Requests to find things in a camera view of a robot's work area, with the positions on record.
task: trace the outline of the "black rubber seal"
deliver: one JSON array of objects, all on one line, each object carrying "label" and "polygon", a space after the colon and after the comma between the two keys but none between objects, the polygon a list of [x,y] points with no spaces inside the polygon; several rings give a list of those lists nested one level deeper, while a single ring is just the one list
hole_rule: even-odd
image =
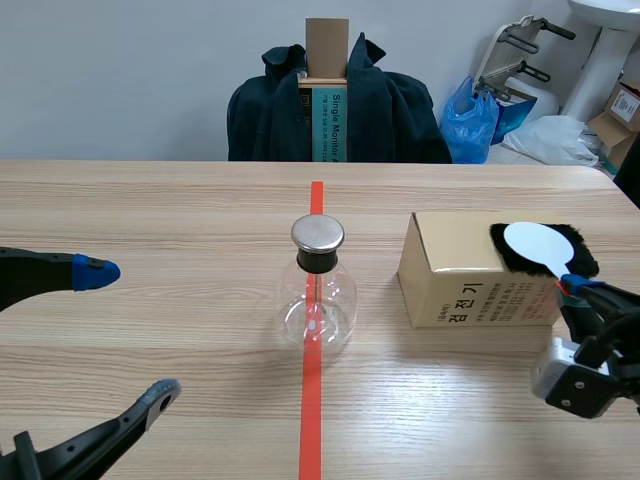
[{"label": "black rubber seal", "polygon": [[321,275],[330,272],[338,264],[338,252],[309,253],[298,250],[298,265],[307,273]]}]

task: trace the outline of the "black fluffy material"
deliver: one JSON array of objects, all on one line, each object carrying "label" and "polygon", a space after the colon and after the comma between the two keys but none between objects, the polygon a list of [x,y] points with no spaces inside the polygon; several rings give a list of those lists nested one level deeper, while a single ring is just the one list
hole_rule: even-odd
[{"label": "black fluffy material", "polygon": [[[496,223],[491,225],[490,233],[496,250],[502,257],[505,266],[511,272],[526,273],[532,276],[553,277],[553,274],[544,265],[532,262],[518,255],[504,239],[504,231],[509,225],[506,223]],[[580,275],[585,278],[592,278],[600,273],[600,267],[593,255],[584,243],[584,238],[580,232],[571,225],[547,225],[564,235],[575,250],[573,260],[569,262],[567,267],[573,274]]]}]

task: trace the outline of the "glass jar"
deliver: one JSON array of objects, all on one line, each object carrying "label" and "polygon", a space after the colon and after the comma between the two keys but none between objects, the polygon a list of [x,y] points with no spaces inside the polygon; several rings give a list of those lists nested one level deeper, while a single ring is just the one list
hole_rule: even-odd
[{"label": "glass jar", "polygon": [[344,228],[327,215],[296,221],[291,238],[297,258],[285,268],[276,291],[275,317],[284,337],[300,348],[340,350],[356,322],[357,289],[338,262]]}]

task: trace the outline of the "black jacket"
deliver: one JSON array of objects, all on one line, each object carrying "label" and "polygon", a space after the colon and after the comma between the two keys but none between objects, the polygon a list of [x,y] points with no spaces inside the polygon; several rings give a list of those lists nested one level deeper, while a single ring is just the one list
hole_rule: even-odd
[{"label": "black jacket", "polygon": [[[451,163],[427,87],[375,67],[384,56],[360,35],[347,68],[348,161]],[[227,118],[230,161],[311,160],[298,92],[304,57],[300,45],[274,48],[262,56],[265,76],[236,91]]]}]

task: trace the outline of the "blue plastic bag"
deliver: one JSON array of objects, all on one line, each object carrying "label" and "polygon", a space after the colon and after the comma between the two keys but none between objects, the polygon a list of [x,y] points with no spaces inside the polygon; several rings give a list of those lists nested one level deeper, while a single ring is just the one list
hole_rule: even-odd
[{"label": "blue plastic bag", "polygon": [[462,82],[449,98],[440,126],[453,163],[481,164],[487,161],[499,113],[498,104],[490,93],[487,93],[486,100],[480,96],[473,98],[471,77]]}]

